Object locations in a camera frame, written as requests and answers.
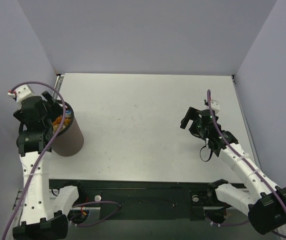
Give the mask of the small orange bottle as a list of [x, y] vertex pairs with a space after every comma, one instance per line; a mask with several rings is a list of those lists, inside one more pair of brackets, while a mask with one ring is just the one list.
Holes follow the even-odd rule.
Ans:
[[64, 126], [68, 126], [71, 122], [71, 118], [70, 117], [65, 117], [64, 118], [64, 121], [62, 120], [62, 115], [59, 116], [53, 123], [52, 125], [55, 126], [55, 125], [60, 125], [60, 123], [63, 122], [63, 125]]

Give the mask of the yellow label bottle blue cap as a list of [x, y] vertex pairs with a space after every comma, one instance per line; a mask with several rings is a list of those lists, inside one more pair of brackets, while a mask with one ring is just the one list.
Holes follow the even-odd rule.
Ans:
[[66, 118], [71, 118], [72, 117], [72, 111], [71, 110], [66, 110], [65, 111], [65, 117]]

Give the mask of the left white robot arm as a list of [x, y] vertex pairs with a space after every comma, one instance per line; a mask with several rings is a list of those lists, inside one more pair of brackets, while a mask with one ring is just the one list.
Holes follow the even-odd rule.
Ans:
[[68, 213], [85, 202], [86, 194], [76, 186], [63, 187], [52, 203], [49, 192], [49, 161], [53, 137], [52, 123], [63, 107], [47, 91], [23, 97], [13, 116], [19, 120], [18, 147], [23, 170], [22, 214], [12, 229], [16, 240], [62, 240], [68, 233]]

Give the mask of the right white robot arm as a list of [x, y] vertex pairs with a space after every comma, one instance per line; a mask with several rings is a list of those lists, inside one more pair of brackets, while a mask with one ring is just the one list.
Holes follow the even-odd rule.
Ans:
[[286, 187], [281, 188], [270, 180], [249, 155], [234, 135], [222, 130], [218, 117], [212, 109], [198, 110], [190, 107], [181, 120], [185, 129], [191, 122], [189, 132], [206, 142], [211, 154], [223, 160], [242, 181], [248, 193], [221, 179], [209, 185], [206, 199], [216, 205], [226, 203], [248, 217], [252, 227], [260, 234], [274, 232], [286, 225]]

